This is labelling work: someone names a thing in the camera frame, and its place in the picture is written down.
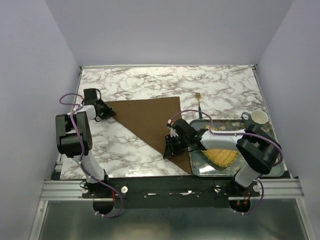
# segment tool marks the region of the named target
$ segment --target brown paper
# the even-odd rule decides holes
[[[116,116],[113,117],[115,120],[159,153],[164,154],[165,136],[170,134],[166,124],[168,119],[181,111],[179,97],[109,101],[106,104],[116,112]],[[187,173],[192,174],[188,152],[169,160]]]

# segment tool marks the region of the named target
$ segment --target green tray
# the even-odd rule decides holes
[[[193,120],[190,125],[195,128],[195,130],[204,129],[210,124],[209,120]],[[236,131],[246,128],[246,124],[242,120],[213,120],[213,127],[215,130],[219,131]],[[270,137],[275,138],[274,131],[269,122],[261,128]],[[240,167],[244,166],[246,163],[244,157],[239,154],[235,162],[229,167],[220,167],[215,165],[210,161],[200,150],[192,151],[190,153],[191,168],[193,174],[199,177],[231,177],[234,176]],[[279,164],[272,168],[271,172],[264,177],[280,177],[285,172],[284,163]]]

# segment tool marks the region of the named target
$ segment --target wire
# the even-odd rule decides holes
[[[185,112],[196,112],[196,113],[201,113],[201,114],[207,116],[210,119],[209,132],[212,135],[220,135],[220,136],[233,136],[233,135],[235,135],[234,132],[231,132],[231,133],[221,133],[221,132],[215,132],[214,133],[214,132],[212,132],[212,126],[214,124],[213,119],[207,113],[205,113],[203,111],[199,111],[199,110],[187,109],[187,110],[180,111],[180,112],[176,113],[170,120],[173,120],[176,116],[178,116],[179,114],[185,113]],[[274,141],[272,141],[272,140],[270,140],[270,139],[268,139],[268,138],[266,138],[264,136],[260,136],[260,135],[257,135],[257,134],[254,134],[254,133],[249,133],[249,132],[239,132],[239,133],[236,133],[236,134],[237,135],[245,135],[245,136],[255,137],[255,138],[264,140],[268,144],[274,145],[274,147],[279,151],[280,159],[276,163],[274,163],[273,167],[275,167],[275,166],[279,165],[280,163],[282,163],[282,161],[284,159],[284,154],[282,152],[281,147],[279,147],[278,144],[276,144]]]
[[[79,132],[79,130],[78,130],[78,127],[77,127],[77,125],[76,125],[76,123],[75,123],[74,114],[75,114],[78,110],[80,110],[80,109],[82,108],[82,106],[81,106],[81,104],[77,104],[77,103],[72,104],[72,103],[62,102],[62,99],[63,99],[64,97],[66,97],[66,96],[69,96],[69,95],[76,95],[76,96],[79,96],[79,97],[82,97],[82,96],[79,95],[79,94],[77,94],[77,93],[67,93],[67,94],[63,95],[63,96],[59,99],[59,103],[61,103],[61,104],[63,104],[63,105],[80,106],[80,107],[78,107],[76,110],[74,110],[74,111],[72,111],[72,112],[70,113],[70,120],[71,120],[72,126],[73,126],[73,128],[74,128],[74,130],[75,130],[75,133],[76,133],[77,137],[79,138],[79,142],[80,142],[80,145],[81,145],[81,155],[80,155],[80,159],[79,159],[79,161],[81,162],[82,159],[83,159],[83,157],[84,157],[84,155],[85,155],[85,145],[84,145],[83,139],[82,139],[82,137],[81,137],[81,135],[80,135],[80,132]],[[121,206],[120,206],[119,211],[118,211],[116,214],[113,214],[113,215],[104,215],[104,214],[101,214],[101,213],[99,213],[99,212],[96,212],[96,214],[102,216],[103,218],[114,218],[114,217],[119,216],[120,213],[122,212],[123,208],[124,208],[124,200],[123,200],[121,194],[118,192],[118,190],[116,190],[114,187],[112,187],[112,186],[104,183],[103,181],[101,181],[100,179],[96,178],[95,176],[92,176],[92,174],[86,170],[86,168],[84,167],[84,165],[83,165],[82,163],[80,164],[80,167],[81,167],[82,171],[83,171],[86,175],[90,176],[93,180],[97,181],[98,183],[100,183],[100,184],[106,186],[107,188],[113,190],[116,194],[118,194],[118,196],[119,196],[119,198],[120,198]]]
[[[241,213],[242,215],[248,215],[248,214],[251,214],[251,213],[255,212],[260,207],[260,205],[261,205],[261,203],[262,203],[262,201],[264,199],[264,196],[265,196],[264,185],[262,184],[262,182],[259,179],[256,179],[256,181],[259,182],[260,185],[261,185],[261,198],[260,198],[258,204],[253,209],[251,209],[251,210],[249,210],[247,212],[242,212]]]
[[[78,97],[81,97],[82,96],[78,93],[67,93],[65,95],[63,95],[62,97],[60,97],[59,99],[59,103],[62,104],[62,105],[68,105],[68,106],[81,106],[81,104],[78,104],[78,103],[68,103],[68,102],[63,102],[62,99],[64,99],[66,96],[78,96]]]

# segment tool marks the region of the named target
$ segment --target gray wall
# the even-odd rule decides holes
[[[320,239],[319,13],[319,0],[295,0],[257,72],[286,164],[301,180]]]
[[[79,68],[43,0],[1,1],[0,29],[0,238],[26,240]]]
[[[81,66],[256,64],[293,0],[46,0]]]

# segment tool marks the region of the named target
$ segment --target purple cable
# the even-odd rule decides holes
[[[82,96],[78,93],[67,93],[65,95],[63,95],[62,97],[60,97],[59,99],[59,103],[62,104],[62,105],[68,105],[68,106],[81,106],[81,104],[78,104],[78,103],[67,103],[67,102],[63,102],[62,99],[64,99],[66,96],[78,96],[78,97],[81,97]]]
[[[264,185],[262,184],[262,182],[259,179],[256,179],[256,181],[258,181],[261,184],[261,198],[260,198],[258,204],[252,210],[244,212],[243,215],[248,215],[248,214],[255,212],[259,208],[259,206],[261,205],[262,200],[264,199],[264,195],[265,195]]]
[[[178,116],[179,114],[182,114],[182,113],[185,113],[185,112],[196,112],[196,113],[202,113],[203,115],[206,115],[209,119],[210,119],[210,125],[209,125],[209,132],[213,135],[220,135],[220,136],[233,136],[235,135],[234,133],[219,133],[219,132],[215,132],[213,133],[212,132],[212,126],[214,124],[214,121],[213,119],[208,115],[206,114],[205,112],[203,111],[199,111],[199,110],[193,110],[193,109],[187,109],[187,110],[183,110],[183,111],[180,111],[178,113],[176,113],[172,118],[174,119],[176,116]],[[255,137],[255,138],[258,138],[258,139],[261,139],[261,140],[264,140],[265,142],[269,143],[269,144],[272,144],[275,146],[275,148],[279,151],[279,154],[280,154],[280,159],[279,161],[277,161],[273,167],[279,165],[280,163],[282,163],[283,159],[284,159],[284,154],[282,152],[282,149],[274,142],[274,141],[271,141],[269,140],[268,138],[265,138],[263,136],[260,136],[260,135],[257,135],[257,134],[254,134],[254,133],[249,133],[249,132],[241,132],[241,133],[237,133],[237,135],[246,135],[246,136],[251,136],[251,137]]]
[[[76,125],[76,122],[75,122],[75,119],[74,119],[74,113],[77,112],[78,110],[80,110],[80,109],[82,108],[82,106],[81,106],[81,104],[77,104],[77,103],[73,104],[73,103],[65,103],[65,102],[62,102],[62,99],[63,99],[64,97],[66,97],[66,96],[69,96],[69,95],[76,95],[76,96],[79,96],[79,97],[82,97],[82,96],[81,96],[80,94],[77,94],[77,93],[67,93],[67,94],[63,95],[63,96],[59,99],[59,103],[61,103],[61,104],[63,104],[63,105],[80,106],[80,107],[78,107],[75,111],[72,111],[72,112],[70,113],[70,120],[71,120],[71,122],[72,122],[72,126],[73,126],[73,128],[74,128],[74,130],[75,130],[75,133],[76,133],[77,137],[79,138],[79,142],[80,142],[80,146],[81,146],[81,155],[80,155],[79,161],[81,162],[82,159],[83,159],[83,157],[84,157],[84,155],[85,155],[85,145],[84,145],[84,142],[82,141],[82,137],[81,137],[80,132],[79,132],[79,130],[78,130],[78,127],[77,127],[77,125]],[[124,200],[123,200],[121,194],[118,192],[118,190],[116,190],[116,189],[113,188],[112,186],[104,183],[103,181],[99,180],[99,179],[96,178],[95,176],[92,176],[91,173],[88,172],[88,171],[85,169],[85,167],[83,166],[82,163],[80,164],[80,167],[81,167],[82,171],[83,171],[85,174],[87,174],[88,176],[90,176],[92,179],[94,179],[94,180],[97,181],[98,183],[106,186],[107,188],[113,190],[116,194],[118,194],[118,196],[119,196],[119,198],[120,198],[120,201],[121,201],[121,207],[120,207],[119,211],[118,211],[116,214],[113,214],[113,215],[103,215],[104,218],[114,218],[114,217],[118,217],[118,216],[120,215],[120,213],[122,212],[123,208],[124,208]]]

